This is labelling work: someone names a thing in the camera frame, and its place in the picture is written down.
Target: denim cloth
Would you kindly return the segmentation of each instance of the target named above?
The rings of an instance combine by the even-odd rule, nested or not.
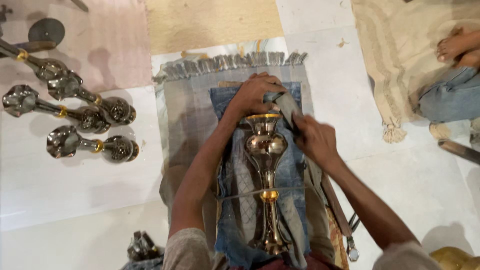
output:
[[[480,74],[473,67],[446,72],[419,98],[423,116],[444,123],[480,116]]]
[[[300,83],[283,83],[283,86],[301,107]],[[239,87],[210,89],[210,99],[219,120],[238,89]],[[264,101],[270,101],[275,95],[278,93],[267,93]],[[286,228],[282,228],[283,235],[288,240],[293,239],[294,245],[289,253],[292,264],[297,268],[305,268],[306,261],[303,255],[310,252],[305,217],[305,195],[302,189],[305,165],[303,153],[297,148],[293,134],[287,127],[287,122],[282,119],[276,128],[276,131],[287,140],[288,147],[276,171],[275,186],[300,188],[279,190],[277,211],[286,225]],[[261,189],[260,176],[243,150],[245,140],[251,134],[253,134],[251,127],[242,120],[226,147],[217,177],[220,199]],[[215,250],[225,254],[229,265],[250,269],[252,264],[271,258],[272,256],[266,252],[250,247],[252,244],[248,245],[254,238],[255,226],[263,222],[257,214],[262,212],[258,209],[263,209],[258,193],[238,199],[225,199],[221,202],[221,207]]]

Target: candle holder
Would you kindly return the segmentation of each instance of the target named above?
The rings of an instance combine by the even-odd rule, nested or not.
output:
[[[99,139],[81,137],[74,126],[61,126],[47,136],[47,152],[54,158],[72,157],[77,150],[102,153],[112,163],[134,160],[140,149],[138,144],[125,136],[113,136],[102,142]]]
[[[119,97],[102,98],[82,87],[83,80],[74,71],[57,59],[41,59],[31,56],[24,49],[18,49],[0,40],[0,49],[6,55],[29,66],[37,78],[47,84],[48,93],[57,100],[79,98],[98,106],[105,119],[111,124],[130,124],[135,120],[136,111],[128,102]]]
[[[66,118],[73,122],[80,132],[105,133],[111,126],[105,120],[103,112],[95,106],[80,107],[71,110],[61,105],[53,105],[38,98],[38,92],[27,85],[12,87],[3,95],[3,107],[5,111],[15,117],[24,113],[36,111],[51,114],[57,118]]]
[[[288,252],[292,245],[280,229],[276,209],[278,191],[271,190],[275,188],[275,171],[288,147],[285,137],[275,132],[280,119],[280,114],[272,113],[245,118],[253,130],[253,135],[245,141],[245,152],[260,175],[262,189],[270,189],[260,193],[264,202],[264,223],[259,247],[271,255]]]

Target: shirt sleeve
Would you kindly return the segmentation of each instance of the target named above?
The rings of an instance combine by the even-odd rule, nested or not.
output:
[[[176,232],[167,241],[163,270],[211,269],[205,233],[197,228]]]
[[[441,270],[423,248],[415,243],[392,244],[378,258],[373,270]]]

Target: wooden stick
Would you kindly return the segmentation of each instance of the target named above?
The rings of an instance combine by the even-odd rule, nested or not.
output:
[[[327,197],[330,208],[332,209],[333,215],[335,215],[336,221],[338,222],[338,226],[340,227],[342,234],[344,236],[351,236],[352,229],[350,228],[348,220],[345,217],[345,213],[343,212],[338,198],[336,197],[335,190],[333,190],[332,183],[330,182],[330,178],[325,172],[322,172],[321,185],[324,189],[325,196]]]

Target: floor tile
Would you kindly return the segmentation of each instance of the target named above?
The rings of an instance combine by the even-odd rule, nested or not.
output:
[[[350,0],[276,0],[285,35],[355,24]]]
[[[157,246],[168,237],[167,207],[161,201],[1,233],[1,269],[105,270],[128,261],[135,231]]]
[[[113,164],[101,154],[78,151],[74,157],[54,159],[45,150],[47,135],[70,124],[37,112],[14,118],[1,112],[1,229],[13,230],[159,200],[163,156],[153,86],[113,90],[103,97],[120,96],[132,104],[137,118],[128,126],[112,127],[105,140],[124,135],[141,148],[132,162]],[[75,98],[63,102],[76,108]]]
[[[336,128],[337,147],[346,160],[434,143],[429,121],[407,123],[405,140],[388,144],[373,99],[354,27],[286,35],[290,52],[307,52],[304,64],[312,91],[315,117]]]
[[[480,254],[480,217],[456,158],[436,144],[378,154],[347,162],[355,174],[383,199],[416,235],[427,252],[456,246]],[[340,204],[353,210],[334,183]],[[370,270],[381,255],[361,224],[353,234],[360,258],[352,270]]]
[[[454,141],[467,147],[471,147],[469,137],[457,138]],[[459,156],[454,157],[458,164],[458,167],[460,168],[460,172],[462,173],[463,180],[465,181],[465,184],[467,185],[469,192],[472,196],[473,202],[475,204],[475,209],[480,215],[480,165]]]

